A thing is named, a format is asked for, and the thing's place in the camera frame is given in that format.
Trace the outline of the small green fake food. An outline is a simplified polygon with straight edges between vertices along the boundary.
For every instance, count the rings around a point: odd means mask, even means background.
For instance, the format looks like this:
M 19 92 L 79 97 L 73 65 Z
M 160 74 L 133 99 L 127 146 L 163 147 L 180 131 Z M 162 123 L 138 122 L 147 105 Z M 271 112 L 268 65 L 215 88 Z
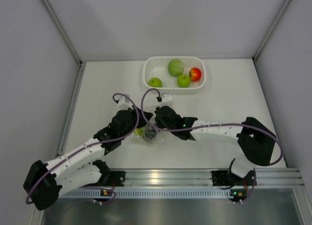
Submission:
M 138 137 L 142 137 L 143 136 L 143 130 L 142 128 L 137 128 L 134 132 L 134 134 Z

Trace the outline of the dark green fake vegetable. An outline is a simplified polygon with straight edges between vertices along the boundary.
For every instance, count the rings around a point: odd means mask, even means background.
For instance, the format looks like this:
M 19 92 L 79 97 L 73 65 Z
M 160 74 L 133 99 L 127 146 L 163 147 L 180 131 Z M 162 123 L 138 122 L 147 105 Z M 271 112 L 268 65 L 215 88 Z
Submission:
M 143 128 L 143 139 L 147 142 L 153 141 L 157 138 L 158 131 L 154 129 L 153 127 L 145 127 Z

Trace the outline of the clear polka dot zip bag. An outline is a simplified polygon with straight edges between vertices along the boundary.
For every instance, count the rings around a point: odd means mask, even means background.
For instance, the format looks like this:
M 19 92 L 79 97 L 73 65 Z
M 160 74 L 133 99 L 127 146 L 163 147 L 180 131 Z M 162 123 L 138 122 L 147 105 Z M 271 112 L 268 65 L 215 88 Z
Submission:
M 164 142 L 161 132 L 148 124 L 139 111 L 139 123 L 135 131 L 130 135 L 134 143 L 156 145 Z

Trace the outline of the green fake apple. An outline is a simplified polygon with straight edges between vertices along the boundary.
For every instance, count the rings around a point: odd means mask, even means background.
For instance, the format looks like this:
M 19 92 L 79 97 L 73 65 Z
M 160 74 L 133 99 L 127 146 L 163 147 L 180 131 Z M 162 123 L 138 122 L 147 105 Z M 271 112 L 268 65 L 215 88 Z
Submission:
M 159 78 L 151 78 L 148 81 L 148 85 L 151 87 L 162 87 L 162 81 Z
M 177 85 L 180 88 L 187 88 L 191 84 L 191 78 L 187 74 L 181 74 L 177 78 Z

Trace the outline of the pale green fake cabbage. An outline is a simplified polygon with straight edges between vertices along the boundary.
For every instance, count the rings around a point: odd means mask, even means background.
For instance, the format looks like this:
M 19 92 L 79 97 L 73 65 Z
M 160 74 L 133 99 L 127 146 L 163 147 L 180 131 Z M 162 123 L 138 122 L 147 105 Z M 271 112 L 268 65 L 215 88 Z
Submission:
M 184 71 L 185 65 L 178 59 L 172 59 L 168 64 L 168 73 L 173 77 L 178 77 Z

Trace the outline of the orange red fake tomato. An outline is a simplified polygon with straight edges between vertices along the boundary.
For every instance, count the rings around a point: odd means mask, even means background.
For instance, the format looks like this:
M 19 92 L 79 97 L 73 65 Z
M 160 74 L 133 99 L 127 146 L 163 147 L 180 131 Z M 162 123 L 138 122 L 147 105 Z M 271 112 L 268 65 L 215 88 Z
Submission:
M 198 82 L 200 81 L 202 77 L 202 72 L 199 68 L 193 67 L 189 71 L 189 76 L 190 76 L 191 82 Z

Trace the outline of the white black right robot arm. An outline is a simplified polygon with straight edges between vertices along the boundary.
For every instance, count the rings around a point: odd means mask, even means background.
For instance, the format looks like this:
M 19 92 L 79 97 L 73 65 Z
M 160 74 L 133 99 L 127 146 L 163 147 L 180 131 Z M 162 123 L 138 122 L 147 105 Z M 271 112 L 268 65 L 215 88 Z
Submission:
M 230 185 L 240 184 L 256 166 L 270 166 L 276 135 L 254 117 L 242 123 L 212 123 L 196 117 L 181 117 L 169 106 L 155 111 L 156 126 L 167 129 L 181 140 L 214 141 L 237 145 L 242 153 L 235 157 L 226 173 Z

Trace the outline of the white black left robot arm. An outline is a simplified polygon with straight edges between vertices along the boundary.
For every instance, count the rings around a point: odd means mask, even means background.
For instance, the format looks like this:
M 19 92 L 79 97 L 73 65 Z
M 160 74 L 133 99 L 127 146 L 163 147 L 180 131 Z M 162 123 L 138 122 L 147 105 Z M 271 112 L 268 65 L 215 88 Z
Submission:
M 61 176 L 68 176 L 80 166 L 119 147 L 121 141 L 136 128 L 147 124 L 143 115 L 147 120 L 153 116 L 152 113 L 140 109 L 120 110 L 107 127 L 98 131 L 82 146 L 46 163 L 41 160 L 34 162 L 23 184 L 28 193 L 26 203 L 34 204 L 38 210 L 48 208 L 59 197 L 61 186 L 57 180 Z

